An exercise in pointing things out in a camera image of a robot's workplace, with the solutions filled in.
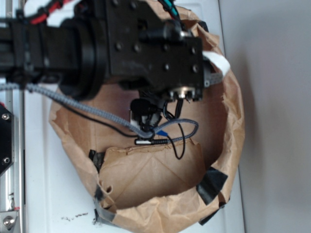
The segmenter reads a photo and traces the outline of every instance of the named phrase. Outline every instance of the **blue wire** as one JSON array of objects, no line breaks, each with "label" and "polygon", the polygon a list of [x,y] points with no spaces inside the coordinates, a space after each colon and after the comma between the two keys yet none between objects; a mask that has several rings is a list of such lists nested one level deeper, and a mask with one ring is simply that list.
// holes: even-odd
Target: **blue wire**
[{"label": "blue wire", "polygon": [[169,0],[164,0],[164,1],[169,6],[169,8],[172,9],[172,12],[174,13],[174,15],[178,16],[178,12],[175,10],[175,8],[173,8],[173,4]]}]

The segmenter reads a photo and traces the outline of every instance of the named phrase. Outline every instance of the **blue cable tie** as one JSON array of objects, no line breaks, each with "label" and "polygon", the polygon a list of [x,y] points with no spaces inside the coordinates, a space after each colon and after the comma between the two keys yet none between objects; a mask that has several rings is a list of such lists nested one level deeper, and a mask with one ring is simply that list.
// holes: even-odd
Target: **blue cable tie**
[{"label": "blue cable tie", "polygon": [[164,132],[163,130],[157,132],[156,134],[157,134],[157,135],[160,135],[160,136],[164,136],[164,137],[167,137],[167,136],[168,136],[168,133],[167,133],[167,132]]}]

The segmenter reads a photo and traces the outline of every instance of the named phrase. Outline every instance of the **crumpled paper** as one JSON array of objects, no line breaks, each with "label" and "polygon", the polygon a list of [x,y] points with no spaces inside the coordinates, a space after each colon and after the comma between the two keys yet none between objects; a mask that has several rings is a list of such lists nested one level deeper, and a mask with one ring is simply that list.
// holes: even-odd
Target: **crumpled paper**
[{"label": "crumpled paper", "polygon": [[[169,18],[157,1],[147,2],[161,18]],[[202,38],[204,50],[221,53],[219,37],[204,31],[192,11],[178,10],[193,34]],[[130,102],[137,97],[135,91],[103,85],[96,98],[86,104],[129,119]],[[174,103],[169,110],[173,112]],[[101,206],[116,213],[112,223],[138,233],[179,232],[214,213],[220,202],[229,201],[244,142],[242,95],[232,71],[221,84],[204,91],[203,101],[185,102],[181,118],[198,121],[200,127],[187,140],[185,157],[179,161],[170,145],[136,147],[133,139],[74,115],[56,103],[50,111],[50,123],[90,195],[94,197],[99,186],[106,197]],[[184,131],[191,131],[191,127],[185,125]],[[180,135],[178,127],[166,131],[171,137]],[[176,146],[180,154],[182,142]],[[88,158],[89,150],[106,151],[100,173]],[[195,185],[210,166],[228,179],[217,198],[206,206]]]}]

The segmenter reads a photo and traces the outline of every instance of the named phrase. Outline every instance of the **red wire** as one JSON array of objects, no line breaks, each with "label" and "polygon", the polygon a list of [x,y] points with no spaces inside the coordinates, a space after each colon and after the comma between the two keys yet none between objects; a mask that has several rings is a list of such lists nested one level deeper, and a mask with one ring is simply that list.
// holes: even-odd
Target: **red wire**
[{"label": "red wire", "polygon": [[54,5],[49,9],[49,13],[51,14],[52,12],[54,12],[56,9],[60,9],[61,6],[60,6],[60,2],[56,2],[54,3]]},{"label": "red wire", "polygon": [[[72,0],[63,0],[63,5],[71,2]],[[49,9],[49,13],[53,13],[55,10],[62,8],[62,5],[60,4],[60,2],[56,2],[55,4],[53,4],[50,9]],[[40,15],[37,18],[33,19],[30,21],[31,24],[38,24],[38,23],[42,23],[44,22],[46,19],[48,18],[48,16],[46,14]]]},{"label": "red wire", "polygon": [[38,23],[42,23],[44,22],[46,19],[48,18],[48,16],[46,14],[43,14],[41,16],[39,16],[38,18],[35,18],[33,20],[31,20],[31,24],[38,24]]}]

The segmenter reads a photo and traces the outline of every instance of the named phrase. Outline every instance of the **metal bolt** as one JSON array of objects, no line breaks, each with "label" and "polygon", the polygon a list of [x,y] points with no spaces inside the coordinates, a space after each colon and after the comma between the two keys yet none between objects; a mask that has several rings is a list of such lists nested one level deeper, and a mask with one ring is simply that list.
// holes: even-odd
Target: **metal bolt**
[{"label": "metal bolt", "polygon": [[198,66],[198,65],[193,65],[193,66],[192,66],[192,71],[193,71],[194,73],[198,73],[198,72],[199,72],[199,66]]},{"label": "metal bolt", "polygon": [[192,47],[192,48],[191,48],[191,53],[192,53],[192,54],[196,54],[196,53],[197,53],[196,47]]},{"label": "metal bolt", "polygon": [[117,42],[115,44],[116,50],[121,51],[123,49],[123,44],[121,42]]},{"label": "metal bolt", "polygon": [[170,64],[165,63],[163,68],[165,71],[169,71],[170,70]]},{"label": "metal bolt", "polygon": [[3,224],[7,229],[11,229],[15,225],[15,219],[11,216],[8,216],[3,220]]},{"label": "metal bolt", "polygon": [[141,46],[140,46],[140,44],[135,44],[135,45],[133,46],[133,49],[134,49],[135,52],[140,52],[140,51],[141,51]]},{"label": "metal bolt", "polygon": [[4,161],[4,163],[8,164],[10,162],[10,159],[9,158],[4,158],[3,161]]},{"label": "metal bolt", "polygon": [[9,120],[10,119],[10,115],[5,113],[5,114],[2,114],[2,119],[3,120]]},{"label": "metal bolt", "polygon": [[114,6],[119,6],[120,1],[119,1],[119,0],[112,0],[111,3],[112,3]]},{"label": "metal bolt", "polygon": [[170,50],[170,46],[169,46],[168,44],[164,44],[164,45],[163,45],[163,50],[164,50],[165,52],[167,52],[168,50]]},{"label": "metal bolt", "polygon": [[131,9],[132,9],[132,10],[136,10],[136,9],[137,9],[137,7],[138,7],[138,5],[137,5],[137,2],[136,2],[136,1],[131,1],[130,6],[131,6]]}]

